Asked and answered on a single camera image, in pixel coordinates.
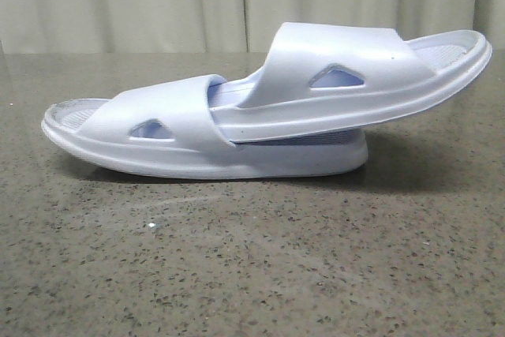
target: slipper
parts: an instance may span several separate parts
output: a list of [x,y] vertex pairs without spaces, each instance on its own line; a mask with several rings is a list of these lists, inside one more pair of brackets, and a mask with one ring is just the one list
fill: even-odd
[[231,179],[339,174],[367,159],[362,126],[427,110],[492,53],[475,31],[403,41],[395,30],[285,23],[263,67],[58,103],[42,129],[91,163],[133,174]]

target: white slide sandal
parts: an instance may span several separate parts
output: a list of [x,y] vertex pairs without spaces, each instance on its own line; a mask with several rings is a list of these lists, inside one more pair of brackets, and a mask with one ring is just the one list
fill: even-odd
[[58,103],[42,129],[90,163],[232,179],[339,174],[365,163],[362,126],[427,110],[470,83],[491,45],[475,31],[403,41],[386,28],[285,23],[263,67]]

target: speckled countertop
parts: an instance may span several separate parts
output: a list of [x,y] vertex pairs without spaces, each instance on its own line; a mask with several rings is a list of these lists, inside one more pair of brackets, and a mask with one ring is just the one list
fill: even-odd
[[59,150],[52,103],[262,54],[0,56],[2,336],[505,335],[505,52],[326,178],[192,182]]

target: textured footbed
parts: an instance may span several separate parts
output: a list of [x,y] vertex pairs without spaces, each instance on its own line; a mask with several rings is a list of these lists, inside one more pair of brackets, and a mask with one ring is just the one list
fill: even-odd
[[[439,45],[422,47],[415,50],[426,65],[435,71],[448,67],[467,53],[467,49],[459,45]],[[261,75],[258,69],[249,77],[237,81],[211,86],[208,92],[208,102],[211,111],[220,106],[238,103],[244,99]],[[79,99],[59,103],[53,110],[53,118],[67,129],[77,130],[88,120],[106,99]],[[248,144],[255,145],[321,145],[348,144],[355,140],[357,131],[340,131],[321,133],[310,136],[291,137],[280,140],[257,141]]]

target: slide sandal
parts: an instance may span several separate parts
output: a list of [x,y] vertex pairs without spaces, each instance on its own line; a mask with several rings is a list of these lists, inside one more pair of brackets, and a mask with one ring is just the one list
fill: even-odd
[[169,178],[339,174],[365,163],[364,125],[463,89],[492,53],[475,31],[403,41],[395,30],[285,23],[264,66],[51,106],[58,146],[113,170]]

